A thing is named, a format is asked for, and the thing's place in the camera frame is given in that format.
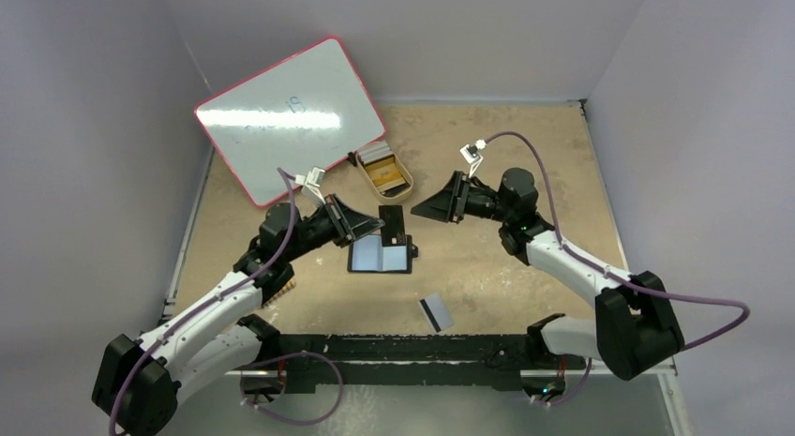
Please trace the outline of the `black card holder wallet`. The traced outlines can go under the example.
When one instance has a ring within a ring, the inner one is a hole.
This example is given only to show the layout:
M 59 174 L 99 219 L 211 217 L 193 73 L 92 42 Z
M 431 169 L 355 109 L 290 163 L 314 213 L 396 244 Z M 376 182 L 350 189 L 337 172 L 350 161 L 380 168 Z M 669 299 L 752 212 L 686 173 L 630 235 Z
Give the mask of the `black card holder wallet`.
M 400 246 L 384 246 L 379 234 L 370 234 L 349 246 L 349 273 L 410 274 L 419 248 L 410 235 Z

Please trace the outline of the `black VIP card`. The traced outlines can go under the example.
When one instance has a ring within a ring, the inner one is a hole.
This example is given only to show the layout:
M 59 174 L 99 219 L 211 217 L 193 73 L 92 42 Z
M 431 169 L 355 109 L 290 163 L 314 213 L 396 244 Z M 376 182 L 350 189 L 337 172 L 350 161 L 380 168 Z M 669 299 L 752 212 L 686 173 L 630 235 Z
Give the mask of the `black VIP card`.
M 407 243 L 403 207 L 401 205 L 380 205 L 379 217 L 384 222 L 380 235 L 383 247 L 401 247 Z

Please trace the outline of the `gold card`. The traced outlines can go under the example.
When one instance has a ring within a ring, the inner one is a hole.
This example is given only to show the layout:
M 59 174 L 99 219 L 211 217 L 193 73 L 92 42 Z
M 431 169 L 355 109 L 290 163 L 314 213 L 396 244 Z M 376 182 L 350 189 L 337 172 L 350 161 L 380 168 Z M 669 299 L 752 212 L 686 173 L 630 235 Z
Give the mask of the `gold card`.
M 393 188 L 406 183 L 394 156 L 371 162 L 364 170 L 375 188 Z

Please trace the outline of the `grey card with magnetic stripe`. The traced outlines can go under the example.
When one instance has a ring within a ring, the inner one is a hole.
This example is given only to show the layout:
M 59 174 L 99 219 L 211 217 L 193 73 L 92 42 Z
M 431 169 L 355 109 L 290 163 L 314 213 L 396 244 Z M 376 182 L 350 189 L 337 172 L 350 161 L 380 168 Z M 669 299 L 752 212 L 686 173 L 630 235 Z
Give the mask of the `grey card with magnetic stripe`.
M 454 326 L 455 321 L 439 293 L 424 297 L 418 303 L 434 334 L 439 334 Z

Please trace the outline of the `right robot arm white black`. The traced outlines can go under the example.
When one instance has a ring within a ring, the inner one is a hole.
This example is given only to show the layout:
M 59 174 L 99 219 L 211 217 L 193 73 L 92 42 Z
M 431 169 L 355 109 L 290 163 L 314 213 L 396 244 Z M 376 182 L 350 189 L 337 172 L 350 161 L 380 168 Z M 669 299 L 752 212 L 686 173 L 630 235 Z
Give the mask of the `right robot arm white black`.
M 529 325 L 526 354 L 534 365 L 547 368 L 574 355 L 601 361 L 629 381 L 681 352 L 683 332 L 662 280 L 650 271 L 617 269 L 568 242 L 538 212 L 538 196 L 533 175 L 521 168 L 507 170 L 496 189 L 455 171 L 411 212 L 444 223 L 466 216 L 500 222 L 508 255 L 551 275 L 592 307 L 590 320 L 558 313 Z

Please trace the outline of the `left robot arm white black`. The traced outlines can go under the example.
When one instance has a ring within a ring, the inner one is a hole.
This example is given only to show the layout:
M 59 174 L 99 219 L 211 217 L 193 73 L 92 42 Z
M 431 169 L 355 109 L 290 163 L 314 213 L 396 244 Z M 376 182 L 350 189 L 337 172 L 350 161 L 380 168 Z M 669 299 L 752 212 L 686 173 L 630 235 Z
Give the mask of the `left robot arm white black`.
M 310 357 L 307 349 L 284 353 L 280 331 L 256 310 L 288 290 L 294 260 L 328 243 L 346 248 L 383 225 L 335 194 L 307 217 L 294 202 L 271 206 L 247 250 L 202 298 L 156 328 L 106 346 L 91 400 L 108 415 L 110 434 L 156 435 L 183 401 L 227 371 Z

